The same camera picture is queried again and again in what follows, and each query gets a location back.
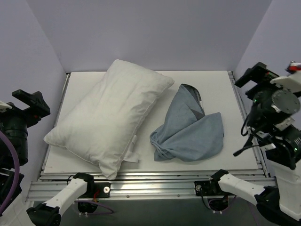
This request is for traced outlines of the white pillow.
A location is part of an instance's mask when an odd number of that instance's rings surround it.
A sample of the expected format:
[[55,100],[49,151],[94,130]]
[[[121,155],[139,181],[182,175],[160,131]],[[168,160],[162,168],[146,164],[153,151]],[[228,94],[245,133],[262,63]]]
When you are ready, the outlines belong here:
[[44,141],[98,166],[114,180],[137,130],[173,84],[171,77],[117,59]]

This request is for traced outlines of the blue pillowcase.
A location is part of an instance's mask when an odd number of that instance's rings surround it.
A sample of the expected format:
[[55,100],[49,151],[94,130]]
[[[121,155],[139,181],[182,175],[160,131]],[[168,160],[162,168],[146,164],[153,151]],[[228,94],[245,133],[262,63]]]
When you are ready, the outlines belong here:
[[154,161],[178,158],[184,162],[212,158],[223,149],[224,128],[220,112],[206,114],[199,91],[181,84],[163,125],[150,135]]

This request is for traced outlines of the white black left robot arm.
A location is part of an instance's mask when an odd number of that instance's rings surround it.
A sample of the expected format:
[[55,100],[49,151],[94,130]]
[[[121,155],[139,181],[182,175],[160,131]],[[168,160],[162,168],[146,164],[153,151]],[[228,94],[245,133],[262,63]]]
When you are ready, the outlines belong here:
[[2,226],[58,226],[66,210],[83,196],[94,194],[94,177],[77,173],[68,185],[50,200],[26,208],[22,201],[20,167],[28,162],[28,131],[50,108],[41,92],[21,89],[12,96],[28,105],[20,109],[13,103],[0,103],[0,224]]

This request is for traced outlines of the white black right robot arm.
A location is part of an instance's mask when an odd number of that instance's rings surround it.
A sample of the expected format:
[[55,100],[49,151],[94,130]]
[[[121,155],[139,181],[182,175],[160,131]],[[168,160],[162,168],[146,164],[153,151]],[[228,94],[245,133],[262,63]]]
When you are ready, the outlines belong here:
[[253,204],[268,221],[280,226],[301,223],[301,131],[293,125],[293,115],[301,108],[301,65],[290,62],[287,75],[279,76],[263,63],[248,68],[235,85],[250,81],[255,86],[246,92],[252,101],[243,128],[248,140],[243,149],[257,140],[265,151],[277,181],[276,187],[259,186],[219,170],[209,179],[214,194],[227,193]]

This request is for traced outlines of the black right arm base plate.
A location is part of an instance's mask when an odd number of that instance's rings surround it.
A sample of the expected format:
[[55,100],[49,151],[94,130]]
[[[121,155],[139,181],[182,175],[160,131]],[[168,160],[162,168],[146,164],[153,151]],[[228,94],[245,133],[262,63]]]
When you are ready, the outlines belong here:
[[229,193],[220,189],[219,185],[209,180],[194,181],[196,196],[226,196]]

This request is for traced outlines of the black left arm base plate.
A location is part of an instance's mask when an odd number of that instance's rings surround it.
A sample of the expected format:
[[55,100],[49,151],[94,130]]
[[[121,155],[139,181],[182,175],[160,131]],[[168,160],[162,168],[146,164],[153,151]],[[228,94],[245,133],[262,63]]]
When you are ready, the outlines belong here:
[[111,192],[111,183],[109,182],[88,182],[87,191],[79,198],[109,198]]

